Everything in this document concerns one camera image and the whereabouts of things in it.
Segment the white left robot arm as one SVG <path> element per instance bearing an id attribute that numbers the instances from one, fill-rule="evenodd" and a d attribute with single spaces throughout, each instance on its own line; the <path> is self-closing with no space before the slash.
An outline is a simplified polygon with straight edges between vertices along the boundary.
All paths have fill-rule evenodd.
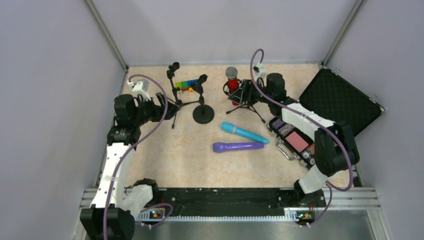
<path id="1" fill-rule="evenodd" d="M 114 124 L 106 138 L 106 160 L 89 207 L 80 213 L 80 222 L 91 240 L 130 240 L 134 236 L 136 219 L 154 198 L 156 183 L 147 180 L 125 195 L 125 182 L 130 162 L 141 143 L 141 126 L 147 122 L 158 125 L 171 119 L 178 107 L 165 94 L 152 98 L 122 94 L 114 99 Z"/>

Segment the red glitter microphone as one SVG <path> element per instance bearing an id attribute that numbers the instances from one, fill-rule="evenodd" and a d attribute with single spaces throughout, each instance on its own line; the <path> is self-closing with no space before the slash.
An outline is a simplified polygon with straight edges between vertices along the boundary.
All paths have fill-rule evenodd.
<path id="1" fill-rule="evenodd" d="M 225 76 L 227 77 L 227 88 L 228 95 L 233 94 L 239 88 L 238 70 L 234 66 L 229 66 L 225 70 Z"/>

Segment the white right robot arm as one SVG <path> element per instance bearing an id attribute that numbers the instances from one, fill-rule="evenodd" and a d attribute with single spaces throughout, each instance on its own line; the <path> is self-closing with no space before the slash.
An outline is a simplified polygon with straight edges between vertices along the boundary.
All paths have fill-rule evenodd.
<path id="1" fill-rule="evenodd" d="M 299 102 L 287 96 L 285 80 L 280 73 L 263 74 L 256 80 L 239 80 L 237 73 L 226 74 L 225 94 L 239 108 L 249 103 L 268 104 L 274 116 L 280 116 L 286 125 L 294 126 L 299 136 L 307 136 L 314 144 L 315 163 L 308 173 L 294 183 L 296 198 L 301 201 L 320 191 L 329 178 L 337 172 L 352 170 L 359 162 L 359 152 L 351 126 L 334 122 L 307 110 Z"/>

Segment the black shock-mount tripod stand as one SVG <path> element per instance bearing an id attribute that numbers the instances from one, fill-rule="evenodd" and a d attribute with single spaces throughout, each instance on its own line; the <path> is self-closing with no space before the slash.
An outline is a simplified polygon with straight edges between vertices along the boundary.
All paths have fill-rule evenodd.
<path id="1" fill-rule="evenodd" d="M 239 80 L 239 87 L 241 85 L 243 80 Z M 227 82 L 223 85 L 222 90 L 224 92 L 224 94 L 227 96 L 228 99 L 228 86 L 227 86 Z M 234 105 L 236 105 L 235 108 L 226 111 L 226 114 L 229 115 L 230 113 L 234 112 L 235 110 L 239 110 L 239 109 L 245 109 L 245 110 L 249 110 L 251 112 L 254 112 L 261 120 L 262 123 L 265 123 L 266 121 L 264 120 L 264 118 L 258 113 L 258 111 L 255 109 L 254 105 L 247 105 L 247 104 L 243 104 L 243 103 L 233 103 Z"/>

